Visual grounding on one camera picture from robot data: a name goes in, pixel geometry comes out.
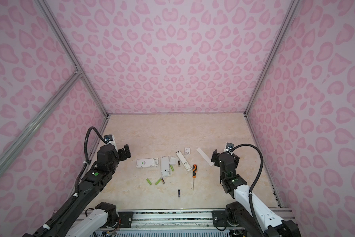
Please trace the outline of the orange black screwdriver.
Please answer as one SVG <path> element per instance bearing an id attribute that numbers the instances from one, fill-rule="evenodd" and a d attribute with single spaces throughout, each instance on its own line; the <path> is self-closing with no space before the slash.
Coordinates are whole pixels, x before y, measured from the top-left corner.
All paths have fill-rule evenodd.
<path id="1" fill-rule="evenodd" d="M 193 167 L 192 167 L 192 178 L 193 178 L 192 190 L 193 191 L 194 191 L 194 184 L 195 184 L 196 174 L 197 174 L 197 164 L 194 164 Z"/>

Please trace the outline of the white remote with green buttons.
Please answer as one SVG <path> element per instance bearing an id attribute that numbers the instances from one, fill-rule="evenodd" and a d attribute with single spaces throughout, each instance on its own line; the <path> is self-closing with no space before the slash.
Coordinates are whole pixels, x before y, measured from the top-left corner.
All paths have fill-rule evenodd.
<path id="1" fill-rule="evenodd" d="M 159 166 L 158 158 L 138 159 L 136 162 L 136 168 L 150 168 L 150 167 L 158 167 L 158 166 Z"/>

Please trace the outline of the small white battery cover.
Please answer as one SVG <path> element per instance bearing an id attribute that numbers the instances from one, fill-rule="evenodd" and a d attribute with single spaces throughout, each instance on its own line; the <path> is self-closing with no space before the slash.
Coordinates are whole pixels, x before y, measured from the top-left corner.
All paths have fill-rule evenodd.
<path id="1" fill-rule="evenodd" d="M 174 166 L 177 163 L 177 157 L 169 157 L 169 164 Z"/>

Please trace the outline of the small white remote control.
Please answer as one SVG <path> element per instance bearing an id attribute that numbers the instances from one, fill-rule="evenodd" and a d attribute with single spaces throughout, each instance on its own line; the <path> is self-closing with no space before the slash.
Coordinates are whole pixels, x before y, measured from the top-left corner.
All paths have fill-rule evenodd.
<path id="1" fill-rule="evenodd" d="M 162 177 L 168 177 L 171 175 L 169 157 L 161 157 L 160 158 L 160 168 Z"/>

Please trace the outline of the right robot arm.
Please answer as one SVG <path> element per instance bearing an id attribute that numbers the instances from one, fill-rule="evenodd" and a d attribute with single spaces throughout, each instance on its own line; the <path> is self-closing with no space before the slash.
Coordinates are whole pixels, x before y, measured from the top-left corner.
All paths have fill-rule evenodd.
<path id="1" fill-rule="evenodd" d="M 260 157 L 258 173 L 251 185 L 237 174 L 239 157 L 231 151 L 214 151 L 211 161 L 220 168 L 220 184 L 225 193 L 235 200 L 226 206 L 226 221 L 229 225 L 241 226 L 253 237 L 300 237 L 298 225 L 273 212 L 255 194 L 254 188 L 263 171 L 263 156 Z"/>

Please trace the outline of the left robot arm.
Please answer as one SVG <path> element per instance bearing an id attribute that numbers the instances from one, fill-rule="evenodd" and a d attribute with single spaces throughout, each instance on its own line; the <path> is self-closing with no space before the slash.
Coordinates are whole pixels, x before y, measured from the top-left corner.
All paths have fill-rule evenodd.
<path id="1" fill-rule="evenodd" d="M 43 226 L 25 237 L 65 237 L 87 205 L 112 179 L 120 162 L 131 157 L 129 145 L 116 150 L 112 144 L 100 147 L 93 167 L 83 176 L 77 191 Z"/>

